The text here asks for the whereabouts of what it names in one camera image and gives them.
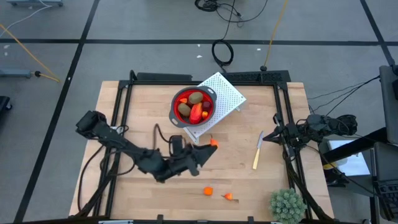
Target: knife blade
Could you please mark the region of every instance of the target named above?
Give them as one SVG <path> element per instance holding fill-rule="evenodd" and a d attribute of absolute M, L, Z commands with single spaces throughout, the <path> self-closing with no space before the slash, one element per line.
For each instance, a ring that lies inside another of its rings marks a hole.
<path fill-rule="evenodd" d="M 254 157 L 254 162 L 253 162 L 253 169 L 256 170 L 257 169 L 257 164 L 259 162 L 259 156 L 260 156 L 260 148 L 261 148 L 261 144 L 262 144 L 262 137 L 264 136 L 264 131 L 261 131 L 260 136 L 259 136 L 259 141 L 257 143 L 257 152 L 256 152 L 256 156 Z"/>

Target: black cable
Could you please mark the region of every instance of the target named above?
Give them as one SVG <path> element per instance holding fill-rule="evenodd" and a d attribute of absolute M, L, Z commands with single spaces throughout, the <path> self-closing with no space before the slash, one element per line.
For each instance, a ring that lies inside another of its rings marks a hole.
<path fill-rule="evenodd" d="M 81 212 L 80 197 L 81 197 L 81 184 L 82 184 L 82 182 L 83 182 L 83 176 L 84 176 L 84 174 L 85 174 L 85 172 L 86 172 L 86 169 L 87 169 L 87 167 L 88 167 L 88 164 L 94 159 L 94 157 L 95 157 L 98 153 L 100 153 L 100 151 L 101 151 L 101 149 L 102 149 L 103 147 L 104 147 L 104 146 L 99 147 L 99 149 L 98 149 L 96 152 L 94 152 L 94 154 L 87 160 L 85 166 L 84 166 L 83 169 L 81 170 L 81 175 L 80 175 L 80 179 L 79 179 L 79 188 L 78 188 L 78 191 L 77 191 L 77 209 L 79 210 L 79 212 Z"/>
<path fill-rule="evenodd" d="M 369 82 L 371 82 L 371 81 L 373 81 L 373 80 L 376 80 L 376 79 L 378 79 L 378 78 L 380 78 L 380 75 L 377 76 L 377 77 L 374 77 L 374 78 L 372 78 L 371 80 L 366 81 L 366 82 L 364 82 L 362 85 L 356 87 L 356 88 L 354 89 L 354 91 L 352 91 L 349 95 L 347 95 L 346 97 L 344 97 L 344 99 L 342 99 L 336 106 L 334 106 L 334 107 L 326 114 L 326 116 L 328 116 L 338 105 L 340 105 L 343 101 L 345 101 L 345 99 L 347 99 L 349 96 L 351 96 L 353 93 L 355 93 L 356 90 L 360 89 L 362 86 L 365 86 L 365 85 L 368 84 Z"/>
<path fill-rule="evenodd" d="M 231 10 L 231 14 L 229 15 L 229 20 L 231 20 L 232 14 L 233 14 L 233 10 Z M 231 44 L 229 44 L 227 41 L 224 40 L 226 35 L 227 35 L 227 33 L 228 33 L 230 23 L 231 23 L 231 21 L 228 22 L 224 37 L 221 38 L 220 40 L 215 40 L 213 42 L 213 44 L 211 45 L 211 54 L 212 54 L 214 60 L 216 61 L 217 65 L 220 66 L 220 68 L 223 70 L 224 73 L 226 73 L 226 70 L 223 67 L 231 65 L 231 63 L 232 63 L 232 61 L 234 59 L 234 49 L 232 48 Z M 218 43 L 225 44 L 225 46 L 227 46 L 227 48 L 228 48 L 228 50 L 229 50 L 229 52 L 231 54 L 231 57 L 226 62 L 223 62 L 222 60 L 220 60 L 215 54 L 214 48 L 216 47 L 216 44 L 218 44 Z"/>
<path fill-rule="evenodd" d="M 127 125 L 118 126 L 116 128 L 116 130 L 119 129 L 119 128 L 123 128 L 123 131 L 121 132 L 121 134 L 124 134 L 126 131 L 129 130 L 129 126 L 127 126 Z M 122 145 L 122 147 L 125 147 L 125 145 L 122 142 L 115 141 L 115 140 L 112 140 L 112 139 L 108 139 L 108 140 L 102 139 L 102 141 L 116 142 L 116 143 Z M 82 183 L 83 183 L 84 174 L 86 172 L 88 164 L 90 164 L 90 162 L 94 159 L 94 157 L 96 157 L 98 155 L 98 153 L 100 153 L 100 151 L 102 150 L 103 147 L 104 146 L 99 147 L 98 150 L 96 152 L 94 152 L 94 154 L 87 160 L 86 164 L 84 165 L 83 169 L 81 170 L 81 174 L 80 174 L 80 178 L 79 178 L 79 187 L 78 187 L 78 192 L 77 192 L 77 208 L 78 208 L 79 212 L 81 212 L 80 197 L 81 197 L 81 186 L 82 186 Z"/>
<path fill-rule="evenodd" d="M 317 108 L 315 108 L 314 111 L 317 111 L 317 110 L 319 110 L 320 108 L 329 105 L 330 103 L 332 103 L 333 101 L 337 100 L 338 98 L 340 98 L 340 97 L 342 97 L 342 96 L 344 96 L 344 95 L 347 95 L 348 93 L 351 93 L 351 92 L 354 91 L 356 88 L 353 88 L 352 90 L 347 91 L 346 93 L 343 93 L 343 94 L 337 96 L 336 98 L 333 98 L 333 99 L 330 100 L 329 102 L 327 102 L 327 103 L 325 103 L 325 104 L 322 104 L 322 105 L 318 106 Z"/>
<path fill-rule="evenodd" d="M 355 85 L 347 86 L 346 88 L 341 89 L 341 90 L 336 90 L 336 91 L 333 91 L 333 92 L 330 92 L 330 93 L 325 93 L 325 94 L 322 94 L 322 95 L 319 95 L 319 96 L 316 96 L 316 97 L 307 98 L 307 99 L 308 99 L 308 100 L 314 100 L 314 99 L 317 99 L 317 98 L 319 98 L 319 97 L 328 96 L 328 95 L 330 95 L 330 94 L 334 94 L 334 93 L 338 93 L 338 92 L 340 92 L 340 91 L 344 91 L 344 90 L 346 90 L 346 89 L 348 89 L 348 88 L 351 88 L 351 87 L 356 87 L 356 86 L 358 86 L 358 85 L 360 85 L 360 84 L 363 84 L 363 83 L 365 83 L 365 82 L 357 83 L 357 84 L 355 84 Z"/>
<path fill-rule="evenodd" d="M 311 105 L 308 105 L 308 107 L 310 108 L 310 113 L 312 112 L 312 114 L 315 114 L 315 111 L 313 110 Z"/>
<path fill-rule="evenodd" d="M 299 119 L 299 120 L 296 122 L 296 126 L 297 126 L 297 124 L 298 124 L 300 121 L 307 121 L 307 119 Z"/>
<path fill-rule="evenodd" d="M 156 129 L 159 131 L 160 137 L 163 139 L 163 141 L 170 143 L 170 141 L 166 140 L 166 138 L 164 138 L 162 131 L 160 130 L 159 124 L 155 124 L 154 126 L 154 137 L 153 137 L 153 149 L 156 149 Z"/>
<path fill-rule="evenodd" d="M 99 162 L 99 169 L 100 169 L 101 171 L 103 171 L 103 172 L 106 172 L 105 167 L 104 167 L 105 160 L 106 160 L 107 158 L 111 157 L 113 154 L 122 153 L 122 152 L 131 152 L 131 151 L 127 151 L 127 150 L 123 150 L 123 149 L 118 149 L 118 150 L 115 150 L 115 151 L 113 151 L 113 152 L 110 152 L 110 153 L 106 154 L 106 155 L 102 158 L 101 162 Z M 118 174 L 109 174 L 109 175 L 120 176 L 120 175 L 127 174 L 127 173 L 129 173 L 130 171 L 132 171 L 132 170 L 134 169 L 135 166 L 136 166 L 136 164 L 133 163 L 133 165 L 131 166 L 131 168 L 128 169 L 127 171 L 124 171 L 124 172 L 118 173 Z"/>
<path fill-rule="evenodd" d="M 336 98 L 332 99 L 331 101 L 329 101 L 329 102 L 327 102 L 327 103 L 325 103 L 325 104 L 322 104 L 322 105 L 318 106 L 315 110 L 313 110 L 313 112 L 319 110 L 321 107 L 324 107 L 324 106 L 326 106 L 326 105 L 329 105 L 330 103 L 332 103 L 333 101 L 337 100 L 338 98 L 340 98 L 340 97 L 342 97 L 342 96 L 348 94 L 348 96 L 346 96 L 346 97 L 345 97 L 341 102 L 339 102 L 331 111 L 329 111 L 329 113 L 332 112 L 340 103 L 342 103 L 345 99 L 347 99 L 349 96 L 351 96 L 355 91 L 357 91 L 358 89 L 360 89 L 362 86 L 368 84 L 369 82 L 371 82 L 371 81 L 373 81 L 373 80 L 375 80 L 375 79 L 378 79 L 379 77 L 380 77 L 380 76 L 374 77 L 374 78 L 372 78 L 372 79 L 370 79 L 370 80 L 368 80 L 368 81 L 366 81 L 366 82 L 363 82 L 360 86 L 357 86 L 357 87 L 355 87 L 355 88 L 352 88 L 350 91 L 347 91 L 347 92 L 345 92 L 345 93 L 343 93 L 343 94 L 337 96 Z"/>
<path fill-rule="evenodd" d="M 231 46 L 227 41 L 225 41 L 225 37 L 226 37 L 226 35 L 227 35 L 227 33 L 228 33 L 228 30 L 229 30 L 229 25 L 230 25 L 231 23 L 236 23 L 236 25 L 237 25 L 238 27 L 242 27 L 244 22 L 249 22 L 249 21 L 252 21 L 252 20 L 256 19 L 257 17 L 259 17 L 259 16 L 261 15 L 261 13 L 262 13 L 262 12 L 264 11 L 264 9 L 266 8 L 267 3 L 268 3 L 268 0 L 266 0 L 266 3 L 265 3 L 264 6 L 262 7 L 262 9 L 261 9 L 261 11 L 259 12 L 258 15 L 254 16 L 254 17 L 251 18 L 251 19 L 246 19 L 246 20 L 242 20 L 241 14 L 238 12 L 238 10 L 236 10 L 236 8 L 235 8 L 235 0 L 233 1 L 232 5 L 226 4 L 226 3 L 218 4 L 218 3 L 216 2 L 216 0 L 204 0 L 205 3 L 204 3 L 202 6 L 199 5 L 199 2 L 200 2 L 200 1 L 201 1 L 201 0 L 195 0 L 195 6 L 196 6 L 198 9 L 200 9 L 200 10 L 202 10 L 202 11 L 205 11 L 205 12 L 214 12 L 214 11 L 216 11 L 217 14 L 218 14 L 224 21 L 228 22 L 228 26 L 227 26 L 227 28 L 226 28 L 226 32 L 225 32 L 224 37 L 221 38 L 221 39 L 215 40 L 215 41 L 213 42 L 212 46 L 211 46 L 211 54 L 212 54 L 214 60 L 216 61 L 217 65 L 220 66 L 220 68 L 222 69 L 222 71 L 223 71 L 224 73 L 226 73 L 226 70 L 224 69 L 224 66 L 231 65 L 231 63 L 232 63 L 232 61 L 233 61 L 233 59 L 234 59 L 234 50 L 233 50 L 232 46 Z M 229 10 L 228 8 L 223 7 L 223 6 L 229 6 L 229 7 L 231 7 L 231 10 Z M 230 12 L 231 12 L 230 15 L 229 15 L 229 19 L 228 19 L 228 20 L 225 19 L 225 18 L 220 14 L 220 12 L 218 11 L 219 8 L 223 8 L 223 9 L 226 9 L 227 11 L 230 11 Z M 232 21 L 232 20 L 231 20 L 231 19 L 232 19 L 232 15 L 235 15 L 239 20 L 238 20 L 238 21 Z M 227 48 L 228 48 L 228 50 L 229 50 L 229 52 L 230 52 L 230 54 L 231 54 L 231 56 L 230 56 L 230 58 L 229 58 L 228 61 L 225 61 L 225 62 L 224 62 L 224 61 L 220 60 L 220 59 L 216 56 L 216 54 L 215 54 L 215 46 L 216 46 L 216 44 L 219 44 L 219 43 L 225 44 L 225 46 L 227 46 Z"/>
<path fill-rule="evenodd" d="M 267 6 L 267 3 L 268 3 L 268 0 L 266 0 L 266 3 L 265 3 L 264 6 L 262 7 L 262 9 L 261 9 L 261 11 L 259 12 L 259 14 L 257 14 L 256 16 L 254 16 L 254 17 L 251 18 L 251 19 L 246 19 L 246 20 L 241 20 L 241 21 L 231 21 L 231 18 L 229 18 L 229 20 L 225 19 L 223 16 L 221 16 L 221 15 L 219 14 L 218 8 L 217 8 L 216 12 L 217 12 L 217 14 L 218 14 L 224 21 L 226 21 L 226 22 L 232 22 L 232 23 L 249 22 L 249 21 L 252 21 L 252 20 L 256 19 L 257 17 L 259 17 L 259 16 L 261 15 L 261 13 L 264 11 L 264 9 L 265 9 L 266 6 Z M 232 7 L 233 9 L 235 9 L 233 6 L 231 6 L 231 5 L 229 5 L 229 4 L 223 3 L 223 4 L 219 4 L 219 6 L 220 6 L 220 5 L 227 5 L 227 6 Z"/>

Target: cable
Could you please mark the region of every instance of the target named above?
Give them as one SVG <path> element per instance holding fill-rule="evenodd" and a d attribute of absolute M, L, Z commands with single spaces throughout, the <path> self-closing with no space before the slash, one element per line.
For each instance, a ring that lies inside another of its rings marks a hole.
<path fill-rule="evenodd" d="M 315 111 L 313 110 L 312 106 L 308 104 L 308 107 L 310 108 L 310 113 L 315 114 Z"/>
<path fill-rule="evenodd" d="M 317 111 L 317 110 L 319 110 L 320 108 L 329 105 L 330 103 L 332 103 L 333 101 L 337 100 L 338 98 L 340 98 L 340 97 L 342 97 L 342 96 L 344 96 L 344 95 L 347 95 L 348 93 L 351 93 L 351 92 L 354 91 L 356 88 L 353 88 L 352 90 L 347 91 L 346 93 L 343 93 L 343 94 L 337 96 L 336 98 L 333 98 L 333 99 L 330 100 L 329 102 L 327 102 L 327 103 L 325 103 L 325 104 L 322 104 L 322 105 L 318 106 L 317 108 L 315 108 L 314 111 Z"/>
<path fill-rule="evenodd" d="M 336 91 L 333 91 L 333 92 L 330 92 L 330 93 L 322 94 L 322 95 L 319 95 L 319 96 L 316 96 L 316 97 L 312 97 L 312 98 L 307 98 L 307 99 L 308 99 L 308 100 L 314 100 L 314 99 L 317 99 L 317 98 L 319 98 L 319 97 L 328 96 L 328 95 L 333 94 L 333 93 L 338 93 L 338 92 L 340 92 L 340 91 L 344 91 L 344 90 L 346 90 L 346 89 L 348 89 L 348 88 L 351 88 L 351 87 L 356 87 L 356 86 L 358 86 L 358 85 L 360 85 L 360 84 L 363 84 L 363 83 L 365 83 L 365 82 L 357 83 L 357 84 L 355 84 L 355 85 L 348 86 L 348 87 L 346 87 L 346 88 L 344 88 L 344 89 L 341 89 L 341 90 L 336 90 Z"/>
<path fill-rule="evenodd" d="M 121 134 L 124 134 L 126 131 L 129 130 L 129 126 L 127 126 L 127 125 L 119 126 L 118 128 L 124 128 L 123 131 L 121 132 Z M 79 179 L 79 187 L 78 187 L 78 192 L 77 192 L 77 208 L 78 208 L 79 212 L 81 212 L 80 197 L 81 197 L 81 186 L 83 184 L 83 176 L 86 172 L 88 164 L 90 164 L 90 162 L 94 159 L 94 157 L 96 157 L 98 155 L 98 153 L 100 153 L 100 151 L 102 150 L 103 147 L 104 146 L 99 147 L 98 150 L 96 152 L 94 152 L 94 154 L 87 160 L 86 164 L 84 165 L 83 169 L 81 170 L 80 179 Z"/>
<path fill-rule="evenodd" d="M 374 77 L 374 78 L 372 78 L 372 79 L 370 79 L 370 80 L 368 80 L 368 81 L 366 81 L 366 82 L 359 83 L 360 86 L 357 86 L 357 87 L 355 87 L 355 88 L 352 88 L 350 91 L 347 91 L 347 92 L 345 92 L 345 93 L 343 93 L 343 94 L 337 96 L 336 98 L 330 100 L 329 102 L 327 102 L 327 103 L 325 103 L 325 104 L 322 104 L 322 105 L 318 106 L 315 110 L 313 110 L 313 112 L 319 110 L 321 107 L 324 107 L 324 106 L 326 106 L 326 105 L 329 105 L 330 103 L 332 103 L 333 101 L 337 100 L 338 98 L 340 98 L 340 97 L 342 97 L 342 96 L 348 94 L 348 96 L 346 96 L 346 97 L 345 97 L 341 102 L 339 102 L 331 111 L 329 111 L 329 113 L 332 112 L 340 103 L 342 103 L 345 99 L 347 99 L 350 95 L 352 95 L 356 90 L 360 89 L 362 86 L 364 86 L 364 85 L 370 83 L 371 81 L 373 81 L 373 80 L 375 80 L 375 79 L 378 79 L 379 77 L 380 77 L 380 76 L 377 76 L 377 77 Z"/>
<path fill-rule="evenodd" d="M 236 23 L 236 25 L 240 28 L 240 27 L 243 26 L 243 23 L 244 23 L 244 22 L 249 22 L 249 21 L 252 21 L 252 20 L 256 19 L 257 17 L 259 17 L 259 16 L 261 15 L 261 13 L 262 13 L 262 12 L 264 11 L 264 9 L 266 8 L 267 3 L 268 3 L 268 0 L 266 0 L 266 2 L 265 2 L 265 4 L 264 4 L 264 6 L 262 7 L 261 11 L 259 12 L 259 14 L 257 14 L 256 16 L 254 16 L 254 17 L 251 18 L 251 19 L 246 19 L 246 20 L 243 20 L 243 19 L 241 18 L 241 14 L 238 12 L 238 10 L 236 10 L 236 8 L 235 8 L 235 0 L 233 1 L 232 5 L 226 4 L 226 3 L 218 4 L 218 3 L 216 2 L 216 0 L 204 0 L 205 3 L 204 3 L 202 6 L 199 6 L 199 2 L 200 2 L 200 1 L 201 1 L 201 0 L 195 0 L 195 6 L 196 6 L 199 10 L 202 10 L 202 11 L 205 11 L 205 12 L 214 12 L 214 11 L 216 11 L 218 16 L 220 16 L 224 21 L 228 22 L 228 26 L 227 26 L 227 29 L 226 29 L 226 32 L 225 32 L 224 37 L 223 37 L 222 39 L 215 40 L 215 41 L 213 42 L 213 45 L 211 46 L 211 54 L 212 54 L 214 60 L 216 61 L 217 65 L 220 66 L 220 68 L 222 69 L 222 71 L 223 71 L 224 73 L 226 73 L 226 70 L 224 69 L 224 66 L 231 65 L 231 63 L 232 63 L 232 61 L 233 61 L 233 59 L 234 59 L 234 50 L 233 50 L 232 46 L 231 46 L 227 41 L 224 40 L 225 37 L 226 37 L 226 35 L 227 35 L 227 33 L 228 33 L 229 25 L 230 25 L 231 23 Z M 231 12 L 230 15 L 229 15 L 229 19 L 225 19 L 225 18 L 220 14 L 220 12 L 218 11 L 219 8 L 226 9 L 227 11 Z M 232 21 L 232 20 L 231 20 L 231 19 L 232 19 L 232 15 L 235 15 L 235 16 L 238 18 L 238 21 Z M 230 52 L 230 54 L 231 54 L 231 56 L 230 56 L 230 58 L 229 58 L 228 61 L 225 61 L 225 62 L 224 62 L 224 61 L 220 60 L 220 59 L 216 56 L 216 54 L 215 54 L 215 46 L 216 46 L 216 44 L 219 44 L 219 43 L 223 43 L 223 44 L 225 44 L 225 46 L 227 46 L 227 48 L 228 48 L 228 50 L 229 50 L 229 52 Z"/>
<path fill-rule="evenodd" d="M 57 80 L 56 78 L 53 78 L 53 77 L 51 77 L 51 76 L 49 76 L 49 75 L 40 73 L 39 71 L 31 72 L 30 74 L 35 75 L 35 76 L 37 76 L 37 77 L 45 77 L 45 78 L 54 80 L 54 81 L 56 81 L 56 82 L 60 82 L 60 80 Z"/>
<path fill-rule="evenodd" d="M 46 71 L 49 72 L 52 76 L 54 76 L 56 79 L 59 80 L 59 77 L 56 76 L 47 66 L 45 66 L 39 59 L 37 59 L 18 39 L 15 37 L 12 33 L 10 33 L 2 24 L 0 24 L 0 27 L 4 29 L 5 32 L 7 32 L 8 35 L 10 35 L 39 65 L 41 65 Z"/>
<path fill-rule="evenodd" d="M 39 9 L 39 10 L 33 12 L 30 16 L 27 16 L 27 17 L 25 17 L 25 18 L 23 18 L 23 19 L 21 19 L 21 20 L 16 21 L 16 22 L 13 22 L 13 23 L 10 24 L 9 26 L 7 26 L 6 30 L 9 30 L 9 29 L 10 29 L 13 25 L 15 25 L 15 24 L 18 24 L 18 23 L 20 23 L 20 22 L 22 22 L 22 21 L 24 21 L 24 20 L 26 20 L 26 19 L 29 19 L 30 17 L 34 16 L 36 13 L 40 12 L 41 10 L 48 9 L 48 8 L 52 7 L 52 6 L 49 6 L 49 5 L 44 4 L 44 2 L 42 2 L 42 0 L 39 0 L 39 1 L 40 1 L 45 7 L 43 7 L 43 8 L 41 8 L 41 9 Z M 6 32 L 6 30 L 3 31 L 3 32 L 0 34 L 0 37 Z"/>
<path fill-rule="evenodd" d="M 85 166 L 84 166 L 83 169 L 81 170 L 81 175 L 80 175 L 80 179 L 79 179 L 79 188 L 78 188 L 78 191 L 77 191 L 77 209 L 79 210 L 79 212 L 81 212 L 80 197 L 81 197 L 81 185 L 82 185 L 82 183 L 83 183 L 83 176 L 84 176 L 84 174 L 85 174 L 85 172 L 86 172 L 86 169 L 87 169 L 87 167 L 88 167 L 88 164 L 94 159 L 94 157 L 95 157 L 96 155 L 98 155 L 98 153 L 100 153 L 100 151 L 101 151 L 101 149 L 102 149 L 103 147 L 104 147 L 104 146 L 99 147 L 99 149 L 98 149 L 96 152 L 94 152 L 94 154 L 87 160 Z"/>
<path fill-rule="evenodd" d="M 285 0 L 284 6 L 282 8 L 282 11 L 279 14 L 279 18 L 278 21 L 276 22 L 276 25 L 274 27 L 274 31 L 272 31 L 272 36 L 271 36 L 271 41 L 269 42 L 269 46 L 268 46 L 268 51 L 267 51 L 267 57 L 266 57 L 266 61 L 264 62 L 264 66 L 267 66 L 267 62 L 268 62 L 268 58 L 269 58 L 269 54 L 271 52 L 271 45 L 272 45 L 272 41 L 274 40 L 275 34 L 276 34 L 276 30 L 278 29 L 279 23 L 282 20 L 282 16 L 284 15 L 285 9 L 286 9 L 286 5 L 287 2 L 289 0 Z"/>
<path fill-rule="evenodd" d="M 373 80 L 376 80 L 376 79 L 378 79 L 378 78 L 380 78 L 380 76 L 374 77 L 374 78 L 372 78 L 371 80 L 369 80 L 369 81 L 363 83 L 362 85 L 356 87 L 354 91 L 352 91 L 349 95 L 347 95 L 346 97 L 344 97 L 344 99 L 342 99 L 336 106 L 334 106 L 334 107 L 326 114 L 326 116 L 328 116 L 338 105 L 340 105 L 343 101 L 345 101 L 345 99 L 347 99 L 349 96 L 351 96 L 353 93 L 355 93 L 356 90 L 360 89 L 362 86 L 365 86 L 365 85 L 368 84 L 369 82 L 371 82 L 371 81 L 373 81 Z"/>
<path fill-rule="evenodd" d="M 234 8 L 234 5 L 235 5 L 235 0 L 232 3 L 232 8 Z M 232 48 L 232 46 L 227 41 L 224 40 L 226 35 L 227 35 L 227 33 L 228 33 L 228 30 L 229 30 L 229 25 L 231 23 L 230 20 L 232 18 L 232 14 L 233 14 L 233 10 L 231 10 L 231 14 L 229 15 L 229 21 L 228 21 L 228 25 L 226 27 L 226 31 L 225 31 L 224 37 L 221 38 L 220 40 L 215 40 L 213 42 L 213 44 L 211 45 L 211 54 L 212 54 L 214 60 L 216 61 L 216 63 L 218 64 L 218 66 L 220 66 L 220 68 L 223 70 L 224 73 L 226 73 L 226 70 L 223 67 L 231 65 L 231 63 L 232 63 L 232 61 L 234 59 L 234 49 Z M 229 52 L 231 53 L 231 57 L 226 62 L 223 62 L 222 60 L 218 59 L 218 57 L 215 54 L 214 48 L 216 47 L 216 44 L 218 44 L 218 43 L 225 44 L 227 46 L 227 48 L 229 49 Z"/>
<path fill-rule="evenodd" d="M 109 157 L 111 157 L 113 154 L 121 153 L 121 152 L 131 152 L 131 151 L 118 149 L 118 150 L 115 150 L 115 151 L 113 151 L 113 152 L 110 152 L 110 153 L 106 154 L 106 155 L 102 158 L 101 162 L 99 162 L 99 169 L 100 169 L 101 171 L 104 172 L 104 170 L 105 170 L 105 167 L 104 167 L 105 160 L 108 159 Z M 132 170 L 135 168 L 135 166 L 136 166 L 136 164 L 135 164 L 134 161 L 133 161 L 133 165 L 132 165 L 131 168 L 128 169 L 127 171 L 124 171 L 124 172 L 118 173 L 118 174 L 110 174 L 110 175 L 113 175 L 113 176 L 120 176 L 120 175 L 127 174 L 127 173 L 129 173 L 130 171 L 132 171 Z"/>
<path fill-rule="evenodd" d="M 170 157 L 164 156 L 163 158 L 178 159 L 178 157 L 174 153 L 172 153 L 172 150 L 171 150 L 172 138 L 176 137 L 177 135 L 172 135 L 172 136 L 169 137 L 169 140 L 166 140 L 166 138 L 164 138 L 164 136 L 162 134 L 162 131 L 160 130 L 160 127 L 159 127 L 158 124 L 155 124 L 155 126 L 154 126 L 154 132 L 153 132 L 154 133 L 154 138 L 153 138 L 154 143 L 153 143 L 153 147 L 152 148 L 154 150 L 156 149 L 156 129 L 158 130 L 158 132 L 160 134 L 160 137 L 163 139 L 163 141 L 165 141 L 166 143 L 169 144 L 169 155 L 170 155 Z M 185 138 L 183 138 L 183 140 L 184 140 L 184 147 L 185 147 L 187 145 L 187 140 L 185 140 Z"/>
<path fill-rule="evenodd" d="M 231 21 L 231 19 L 229 19 L 229 20 L 225 19 L 225 18 L 218 12 L 218 8 L 217 8 L 216 12 L 217 12 L 217 14 L 218 14 L 224 21 L 226 21 L 226 22 L 232 22 L 232 23 L 238 23 L 238 24 L 239 24 L 239 23 L 241 23 L 241 22 L 249 22 L 249 21 L 252 21 L 252 20 L 254 20 L 254 19 L 257 19 L 257 17 L 259 17 L 259 16 L 261 15 L 261 13 L 264 11 L 264 9 L 266 8 L 267 3 L 268 3 L 268 0 L 266 0 L 266 3 L 264 4 L 264 6 L 262 7 L 261 11 L 260 11 L 256 16 L 254 16 L 254 17 L 251 18 L 251 19 L 246 19 L 246 20 L 241 20 L 241 21 Z M 222 4 L 219 4 L 218 7 L 220 7 L 220 6 L 222 6 L 222 5 L 227 5 L 227 6 L 231 7 L 232 9 L 234 9 L 234 10 L 236 11 L 236 14 L 234 14 L 234 15 L 237 16 L 237 17 L 239 17 L 239 18 L 241 18 L 241 14 L 240 14 L 233 6 L 231 6 L 231 5 L 229 5 L 229 4 L 222 3 Z"/>
<path fill-rule="evenodd" d="M 300 121 L 307 121 L 307 119 L 299 119 L 299 120 L 296 122 L 296 126 L 298 125 L 298 123 L 299 123 Z"/>

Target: carrot slice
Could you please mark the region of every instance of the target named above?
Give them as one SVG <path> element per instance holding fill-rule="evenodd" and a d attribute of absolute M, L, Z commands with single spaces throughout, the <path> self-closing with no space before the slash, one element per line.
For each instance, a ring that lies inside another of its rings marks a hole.
<path fill-rule="evenodd" d="M 187 102 L 188 102 L 188 99 L 182 98 L 182 99 L 180 100 L 180 102 L 181 102 L 181 103 L 187 103 Z"/>
<path fill-rule="evenodd" d="M 213 188 L 212 187 L 205 187 L 203 193 L 207 196 L 211 196 L 213 194 Z"/>
<path fill-rule="evenodd" d="M 226 200 L 232 200 L 232 199 L 233 199 L 233 198 L 232 198 L 232 193 L 227 193 L 227 194 L 223 195 L 223 197 L 224 197 Z"/>
<path fill-rule="evenodd" d="M 215 139 L 210 139 L 210 144 L 212 145 L 212 146 L 217 146 L 217 148 L 218 148 L 218 141 L 217 140 L 215 140 Z"/>

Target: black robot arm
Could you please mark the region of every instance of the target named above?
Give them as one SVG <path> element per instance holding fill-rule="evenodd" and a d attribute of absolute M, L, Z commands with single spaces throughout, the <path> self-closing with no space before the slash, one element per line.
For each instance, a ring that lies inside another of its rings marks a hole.
<path fill-rule="evenodd" d="M 279 114 L 275 114 L 274 122 L 277 125 L 275 130 L 263 138 L 264 141 L 274 142 L 284 145 L 287 150 L 286 159 L 287 173 L 294 181 L 298 189 L 301 191 L 303 198 L 306 199 L 308 205 L 320 220 L 332 220 L 322 208 L 317 204 L 311 196 L 307 188 L 302 184 L 298 175 L 294 171 L 290 157 L 299 153 L 300 149 L 305 147 L 308 142 L 322 141 L 323 137 L 337 135 L 353 135 L 356 132 L 357 122 L 353 115 L 343 115 L 338 118 L 331 118 L 322 115 L 309 115 L 307 119 L 303 119 L 302 124 L 289 123 L 282 126 L 282 119 Z"/>
<path fill-rule="evenodd" d="M 216 151 L 216 144 L 196 146 L 186 144 L 183 147 L 182 136 L 174 136 L 170 144 L 173 146 L 173 154 L 164 157 L 159 149 L 147 149 L 138 147 L 125 139 L 115 129 L 106 123 L 105 115 L 97 111 L 89 111 L 76 124 L 76 132 L 87 139 L 94 139 L 108 148 L 114 148 L 116 152 L 123 152 L 131 157 L 135 166 L 143 173 L 150 173 L 157 182 L 164 183 L 167 179 L 180 175 L 189 170 L 191 175 L 199 175 L 198 165 L 203 166 L 210 156 Z M 86 217 L 101 196 L 107 184 L 117 174 L 117 165 L 111 166 L 104 181 L 90 198 L 89 202 L 77 213 L 76 217 Z"/>

